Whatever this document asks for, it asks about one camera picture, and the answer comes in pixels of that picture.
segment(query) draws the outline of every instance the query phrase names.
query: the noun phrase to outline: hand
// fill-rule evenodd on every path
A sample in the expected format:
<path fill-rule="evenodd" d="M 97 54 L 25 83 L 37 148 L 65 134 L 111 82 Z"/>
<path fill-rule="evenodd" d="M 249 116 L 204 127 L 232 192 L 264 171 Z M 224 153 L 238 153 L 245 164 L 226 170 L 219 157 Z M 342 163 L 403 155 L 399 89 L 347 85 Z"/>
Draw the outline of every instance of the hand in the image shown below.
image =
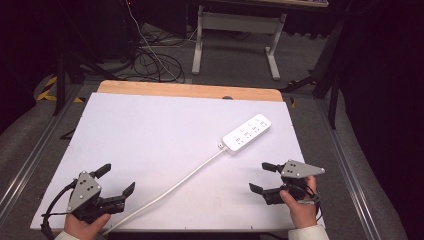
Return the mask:
<path fill-rule="evenodd" d="M 66 215 L 65 232 L 81 240 L 95 240 L 97 233 L 109 221 L 110 214 L 104 214 L 92 224 L 78 220 L 74 215 Z"/>
<path fill-rule="evenodd" d="M 317 185 L 313 176 L 306 177 L 307 185 L 312 189 L 312 194 L 316 193 Z M 290 216 L 297 229 L 307 228 L 317 225 L 316 206 L 311 204 L 298 203 L 290 193 L 285 190 L 280 191 L 280 196 L 290 208 Z"/>

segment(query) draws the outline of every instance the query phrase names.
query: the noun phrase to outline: white board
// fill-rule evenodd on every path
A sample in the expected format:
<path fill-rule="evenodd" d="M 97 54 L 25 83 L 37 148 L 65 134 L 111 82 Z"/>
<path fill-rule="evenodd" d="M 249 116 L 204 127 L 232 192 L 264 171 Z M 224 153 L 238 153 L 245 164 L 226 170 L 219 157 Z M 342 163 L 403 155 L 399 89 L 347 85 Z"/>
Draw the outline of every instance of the white board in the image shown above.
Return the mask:
<path fill-rule="evenodd" d="M 106 163 L 112 170 L 98 180 L 101 197 L 121 195 L 133 181 L 125 211 L 105 228 L 149 203 L 219 151 L 222 137 L 254 115 L 271 122 L 270 130 L 235 156 L 226 152 L 174 192 L 119 226 L 116 231 L 276 231 L 294 228 L 287 206 L 265 204 L 249 189 L 281 185 L 278 173 L 262 162 L 303 162 L 284 102 L 199 99 L 93 93 L 68 149 L 34 216 L 83 170 Z M 65 212 L 70 191 L 52 212 Z M 64 216 L 50 217 L 54 230 Z"/>

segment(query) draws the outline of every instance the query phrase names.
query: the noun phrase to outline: wooden table edge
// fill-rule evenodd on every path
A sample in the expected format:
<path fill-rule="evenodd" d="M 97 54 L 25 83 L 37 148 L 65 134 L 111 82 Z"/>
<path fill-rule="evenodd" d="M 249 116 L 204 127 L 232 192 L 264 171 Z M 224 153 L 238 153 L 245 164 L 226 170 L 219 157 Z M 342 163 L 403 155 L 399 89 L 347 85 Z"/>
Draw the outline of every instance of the wooden table edge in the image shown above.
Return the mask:
<path fill-rule="evenodd" d="M 104 80 L 100 83 L 98 93 L 214 98 L 231 97 L 234 100 L 283 101 L 276 89 L 244 88 L 227 86 L 209 86 L 194 84 L 128 82 Z"/>

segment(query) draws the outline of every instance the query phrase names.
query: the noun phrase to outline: white sleeve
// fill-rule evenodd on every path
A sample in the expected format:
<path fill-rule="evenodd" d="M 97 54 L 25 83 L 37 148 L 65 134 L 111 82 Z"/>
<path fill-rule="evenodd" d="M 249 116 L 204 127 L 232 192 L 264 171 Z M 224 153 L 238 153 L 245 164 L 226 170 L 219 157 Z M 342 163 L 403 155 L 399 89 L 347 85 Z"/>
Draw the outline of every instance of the white sleeve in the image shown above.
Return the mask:
<path fill-rule="evenodd" d="M 289 231 L 289 240 L 329 240 L 322 225 Z"/>
<path fill-rule="evenodd" d="M 62 231 L 54 240 L 80 240 L 79 238 L 73 237 L 66 233 L 65 231 Z"/>

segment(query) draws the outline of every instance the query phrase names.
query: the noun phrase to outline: power strip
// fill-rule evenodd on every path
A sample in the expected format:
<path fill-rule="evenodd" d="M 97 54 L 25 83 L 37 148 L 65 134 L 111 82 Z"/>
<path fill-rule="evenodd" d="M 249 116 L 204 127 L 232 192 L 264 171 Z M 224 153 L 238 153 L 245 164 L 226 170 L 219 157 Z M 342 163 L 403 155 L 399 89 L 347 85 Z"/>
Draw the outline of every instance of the power strip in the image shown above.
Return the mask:
<path fill-rule="evenodd" d="M 234 129 L 222 138 L 227 152 L 236 155 L 240 150 L 263 135 L 271 127 L 271 122 L 262 114 L 258 114 Z"/>

